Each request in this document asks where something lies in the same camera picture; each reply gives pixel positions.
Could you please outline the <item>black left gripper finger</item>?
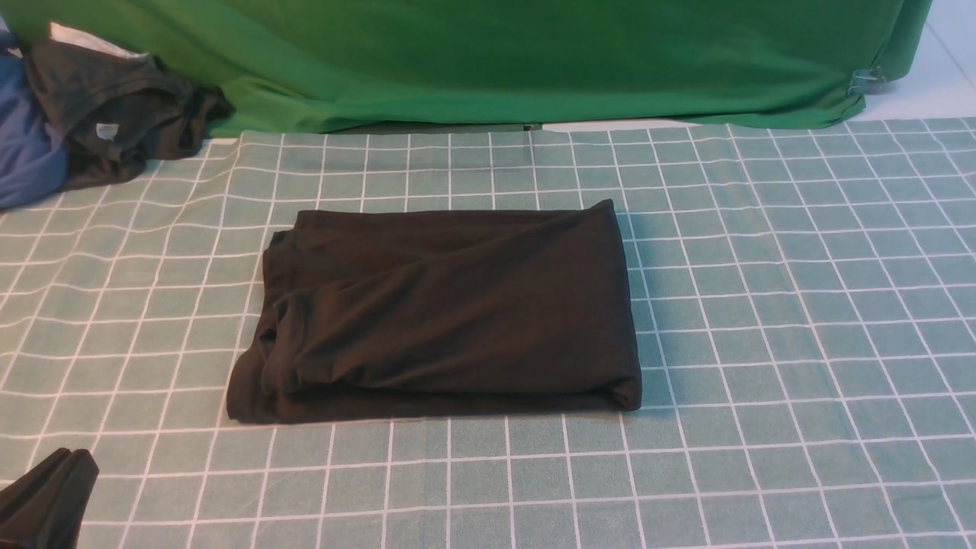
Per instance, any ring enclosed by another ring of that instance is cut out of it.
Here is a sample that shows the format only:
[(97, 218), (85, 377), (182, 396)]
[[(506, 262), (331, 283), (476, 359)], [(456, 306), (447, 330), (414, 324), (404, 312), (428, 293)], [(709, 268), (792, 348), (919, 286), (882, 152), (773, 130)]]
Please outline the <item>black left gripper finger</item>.
[(59, 448), (1, 491), (2, 548), (75, 548), (100, 469), (88, 449)]

